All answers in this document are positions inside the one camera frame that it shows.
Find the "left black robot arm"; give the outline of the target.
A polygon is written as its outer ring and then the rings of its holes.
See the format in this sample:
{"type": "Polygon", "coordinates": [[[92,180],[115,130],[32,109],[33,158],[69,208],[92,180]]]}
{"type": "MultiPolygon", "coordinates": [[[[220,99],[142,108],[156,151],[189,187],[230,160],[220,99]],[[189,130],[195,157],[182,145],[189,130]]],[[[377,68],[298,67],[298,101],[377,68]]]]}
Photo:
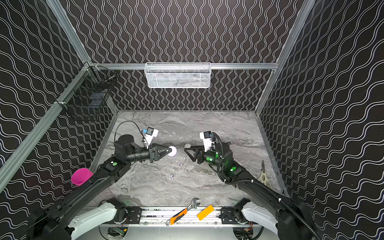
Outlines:
{"type": "Polygon", "coordinates": [[[28,228],[21,234],[26,240],[74,240],[82,234],[81,220],[76,216],[92,199],[110,187],[130,170],[132,163],[162,159],[172,148],[151,144],[140,147],[131,135],[122,135],[114,143],[114,154],[96,172],[63,200],[32,213],[28,228]]]}

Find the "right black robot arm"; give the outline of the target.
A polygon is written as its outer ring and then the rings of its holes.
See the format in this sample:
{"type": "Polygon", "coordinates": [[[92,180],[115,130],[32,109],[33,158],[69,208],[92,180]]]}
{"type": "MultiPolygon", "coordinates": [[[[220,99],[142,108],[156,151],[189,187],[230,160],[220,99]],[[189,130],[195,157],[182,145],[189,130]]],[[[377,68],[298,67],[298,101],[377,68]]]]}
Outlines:
{"type": "Polygon", "coordinates": [[[274,232],[280,240],[320,239],[309,209],[301,200],[289,199],[257,180],[233,158],[230,143],[204,146],[186,145],[185,153],[193,162],[216,167],[219,179],[248,194],[259,209],[243,206],[242,215],[249,222],[274,232]]]}

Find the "pink plastic goblet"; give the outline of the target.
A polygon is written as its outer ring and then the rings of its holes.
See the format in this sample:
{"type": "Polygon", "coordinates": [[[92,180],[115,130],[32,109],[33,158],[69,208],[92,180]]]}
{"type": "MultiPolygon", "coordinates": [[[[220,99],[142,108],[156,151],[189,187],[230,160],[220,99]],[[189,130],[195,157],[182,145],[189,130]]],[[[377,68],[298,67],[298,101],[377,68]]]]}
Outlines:
{"type": "Polygon", "coordinates": [[[76,170],[72,177],[71,182],[76,186],[81,186],[85,182],[87,182],[93,176],[93,172],[91,172],[88,168],[81,168],[76,170]]]}

